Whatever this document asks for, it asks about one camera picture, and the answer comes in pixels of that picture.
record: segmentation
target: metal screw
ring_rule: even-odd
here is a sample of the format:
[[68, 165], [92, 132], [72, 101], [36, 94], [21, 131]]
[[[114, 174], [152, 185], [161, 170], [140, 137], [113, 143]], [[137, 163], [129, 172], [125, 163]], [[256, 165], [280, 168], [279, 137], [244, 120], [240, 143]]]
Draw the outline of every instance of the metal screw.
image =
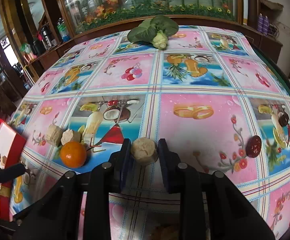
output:
[[215, 176], [221, 179], [221, 178], [224, 177], [224, 173], [221, 172], [221, 171], [216, 171], [216, 172], [215, 172]]
[[109, 169], [111, 166], [112, 166], [112, 164], [111, 164], [110, 162], [102, 163], [102, 167], [103, 167], [104, 169]]
[[66, 179], [71, 179], [72, 177], [74, 177], [74, 175], [75, 175], [75, 172], [73, 172], [73, 171], [67, 171], [65, 173]]
[[187, 168], [187, 164], [186, 163], [178, 163], [177, 165], [180, 169], [186, 169]]

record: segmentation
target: table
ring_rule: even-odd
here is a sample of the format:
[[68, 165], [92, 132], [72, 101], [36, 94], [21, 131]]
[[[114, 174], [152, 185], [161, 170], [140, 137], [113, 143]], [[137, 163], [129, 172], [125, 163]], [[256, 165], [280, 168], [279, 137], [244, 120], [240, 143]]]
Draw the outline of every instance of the table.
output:
[[[69, 170], [61, 147], [44, 138], [54, 123], [86, 131], [87, 144], [101, 143], [78, 173], [107, 161], [124, 138], [165, 138], [198, 171], [223, 171], [282, 236], [290, 225], [290, 95], [271, 68], [235, 31], [182, 25], [165, 51], [130, 44], [127, 33], [75, 45], [24, 97], [11, 125], [27, 138], [21, 161], [28, 172], [14, 182], [11, 213], [40, 199]], [[245, 147], [255, 135], [261, 153], [250, 158]], [[24, 198], [15, 203], [19, 191]], [[175, 230], [179, 205], [179, 195], [165, 193], [159, 161], [134, 163], [123, 194], [110, 194], [112, 239]]]

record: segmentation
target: purple bottle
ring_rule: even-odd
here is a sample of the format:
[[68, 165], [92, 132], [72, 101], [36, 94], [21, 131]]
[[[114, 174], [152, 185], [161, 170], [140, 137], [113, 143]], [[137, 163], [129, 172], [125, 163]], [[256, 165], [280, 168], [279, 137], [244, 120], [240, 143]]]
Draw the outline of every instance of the purple bottle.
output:
[[263, 31], [263, 22], [264, 22], [264, 16], [260, 13], [258, 16], [258, 22], [257, 22], [257, 31], [262, 32]]
[[268, 18], [266, 16], [264, 18], [264, 22], [263, 22], [263, 34], [267, 35], [268, 28], [269, 28], [269, 20], [268, 20]]

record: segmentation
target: bread roll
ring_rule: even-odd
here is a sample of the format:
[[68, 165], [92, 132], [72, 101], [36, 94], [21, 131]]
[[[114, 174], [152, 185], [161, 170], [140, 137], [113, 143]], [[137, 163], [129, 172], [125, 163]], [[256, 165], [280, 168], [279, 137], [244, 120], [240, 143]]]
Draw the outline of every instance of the bread roll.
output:
[[130, 151], [136, 162], [142, 166], [154, 163], [158, 158], [155, 142], [145, 137], [136, 139]]

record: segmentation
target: printed red sailboat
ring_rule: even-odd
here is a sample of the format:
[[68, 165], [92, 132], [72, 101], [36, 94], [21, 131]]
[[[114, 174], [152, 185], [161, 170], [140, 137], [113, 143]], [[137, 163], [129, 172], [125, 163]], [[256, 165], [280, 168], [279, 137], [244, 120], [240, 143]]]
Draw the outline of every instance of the printed red sailboat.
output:
[[99, 147], [102, 143], [115, 143], [115, 144], [122, 144], [124, 141], [123, 133], [121, 132], [121, 128], [119, 124], [115, 124], [109, 131], [99, 140], [98, 143], [95, 145], [92, 145], [91, 148], [93, 149], [93, 152], [101, 152], [103, 150], [95, 150], [95, 147]]
[[287, 132], [288, 132], [288, 139], [285, 139], [285, 142], [288, 146], [290, 146], [289, 142], [290, 142], [290, 124], [287, 124]]

